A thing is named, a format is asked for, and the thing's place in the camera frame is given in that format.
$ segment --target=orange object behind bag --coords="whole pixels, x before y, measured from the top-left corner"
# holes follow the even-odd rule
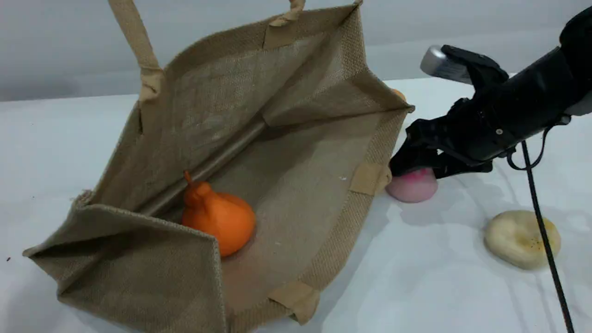
[[[182,224],[216,237],[222,257],[240,250],[255,230],[253,209],[237,196],[214,192],[207,182],[194,184],[187,171],[184,175],[189,188]]]

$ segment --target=bag handle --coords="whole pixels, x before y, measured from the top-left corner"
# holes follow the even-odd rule
[[[271,21],[269,25],[272,27],[283,27],[291,21],[298,20],[300,13],[304,9],[305,2],[305,0],[290,0],[290,11]]]
[[[152,50],[140,13],[133,0],[109,0],[109,6],[140,66],[142,88],[139,101],[152,100],[160,94],[162,69]]]

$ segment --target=white tablecloth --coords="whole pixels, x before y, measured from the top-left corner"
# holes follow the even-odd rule
[[[470,86],[434,78],[387,83],[417,106],[405,126],[472,95]],[[21,252],[43,241],[71,200],[96,184],[135,100],[0,103],[0,332],[129,331],[58,303],[53,280]],[[403,140],[404,131],[397,147]],[[557,264],[578,332],[592,332],[590,144],[592,116],[575,118],[551,131],[535,169],[543,214],[562,236]],[[529,148],[534,157],[540,137]],[[532,208],[526,173],[498,159],[489,174],[450,177],[439,186],[419,204],[378,196],[311,322],[300,327],[284,319],[258,332],[565,332],[549,270],[520,271],[482,243],[489,218]]]

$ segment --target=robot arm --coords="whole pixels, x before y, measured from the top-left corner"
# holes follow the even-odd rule
[[[511,156],[525,139],[572,116],[592,111],[592,7],[572,18],[561,46],[512,78],[489,57],[456,47],[431,47],[422,70],[431,76],[472,84],[445,116],[418,119],[393,156],[393,176],[430,167],[436,178],[490,172],[496,157]]]

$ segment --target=white wall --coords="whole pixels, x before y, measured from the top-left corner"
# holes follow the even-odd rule
[[[308,0],[307,8],[349,0]],[[287,0],[136,0],[161,65],[196,39],[261,20]],[[368,63],[382,79],[415,78],[431,44],[454,44],[516,72],[558,44],[590,0],[366,0]],[[131,94],[138,70],[106,0],[2,0],[0,101]]]

